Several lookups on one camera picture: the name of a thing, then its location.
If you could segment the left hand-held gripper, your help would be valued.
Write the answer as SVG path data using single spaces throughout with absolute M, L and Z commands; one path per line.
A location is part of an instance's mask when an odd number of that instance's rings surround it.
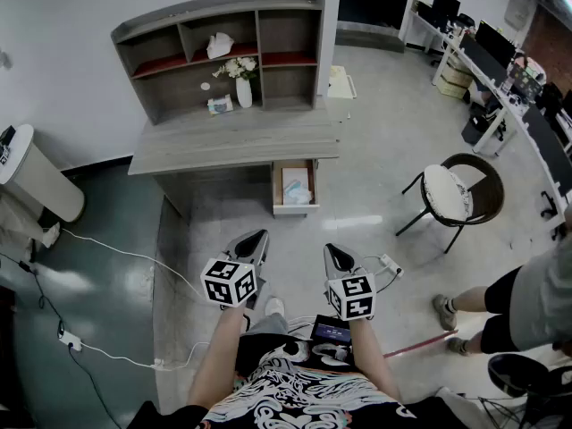
M 254 310 L 265 284 L 261 269 L 268 249 L 268 230 L 250 231 L 232 240 L 200 274 L 206 299 L 222 307 Z

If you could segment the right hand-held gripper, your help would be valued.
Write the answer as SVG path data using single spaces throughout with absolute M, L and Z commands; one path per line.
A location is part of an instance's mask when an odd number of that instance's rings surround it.
M 374 275 L 355 274 L 359 268 L 364 268 L 363 258 L 350 248 L 327 243 L 324 267 L 328 280 L 327 298 L 337 316 L 342 321 L 372 318 L 376 304 Z

